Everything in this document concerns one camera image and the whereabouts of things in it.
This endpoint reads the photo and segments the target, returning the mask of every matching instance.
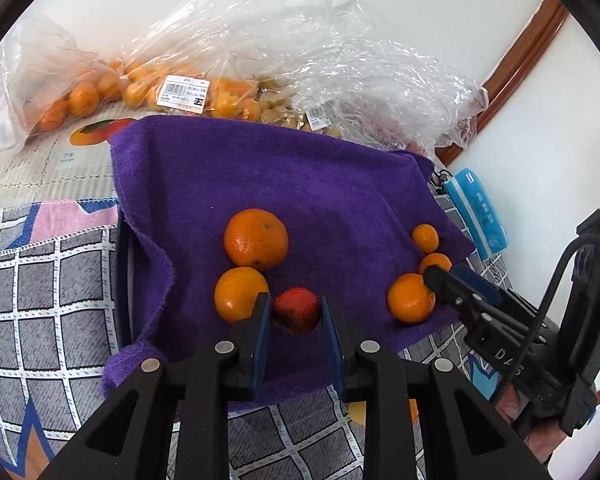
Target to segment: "barcode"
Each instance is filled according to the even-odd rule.
[[[315,108],[307,108],[306,113],[312,119],[315,119],[316,117],[324,116],[324,111],[322,110],[321,106],[317,106]]]
[[[184,95],[184,92],[187,91],[187,87],[184,85],[176,85],[174,83],[167,83],[167,88],[165,92],[176,95]]]

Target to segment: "plastic wrap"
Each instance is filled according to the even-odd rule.
[[[353,0],[186,0],[106,64],[48,19],[24,16],[0,44],[0,167],[28,135],[116,101],[380,150],[466,146],[484,90],[373,30]]]
[[[320,106],[342,137],[379,150],[417,150],[475,136],[487,105],[480,85],[411,48],[361,36],[336,38],[276,67],[292,105]]]

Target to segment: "blue gripper pad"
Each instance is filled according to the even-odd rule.
[[[484,301],[489,303],[491,306],[499,306],[502,304],[504,298],[500,292],[500,289],[489,283],[483,277],[473,272],[469,267],[463,264],[455,264],[451,267],[451,274],[454,275],[458,280],[463,282],[465,285],[475,290]]]
[[[326,296],[320,298],[320,309],[322,311],[322,329],[324,330],[324,336],[327,342],[331,383],[338,394],[338,398],[344,399],[344,359],[340,350],[338,332],[335,323],[333,322],[331,308]]]
[[[264,380],[264,370],[267,364],[267,351],[269,349],[269,335],[271,332],[271,296],[267,294],[264,300],[258,335],[256,336],[253,354],[251,357],[251,366],[253,375],[251,378],[251,391],[257,392]]]

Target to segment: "barcode sticker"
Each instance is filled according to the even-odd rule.
[[[324,110],[321,106],[307,108],[306,118],[309,120],[309,127],[311,128],[312,132],[315,130],[320,130],[321,128],[326,128],[327,126],[331,126],[331,121],[327,117],[327,114],[324,113]]]
[[[158,95],[157,104],[201,114],[205,109],[209,81],[181,75],[168,75]]]

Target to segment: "metal screw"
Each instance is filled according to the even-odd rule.
[[[160,361],[155,357],[149,357],[142,361],[140,368],[143,372],[155,372],[158,368],[160,368]]]
[[[235,345],[231,341],[221,341],[216,343],[216,352],[219,354],[228,354],[232,352],[235,348]]]
[[[367,354],[375,354],[380,349],[380,345],[372,339],[367,339],[360,343],[360,349]]]
[[[436,367],[436,370],[441,372],[450,372],[454,369],[454,364],[449,359],[445,359],[443,357],[436,359],[433,365]]]

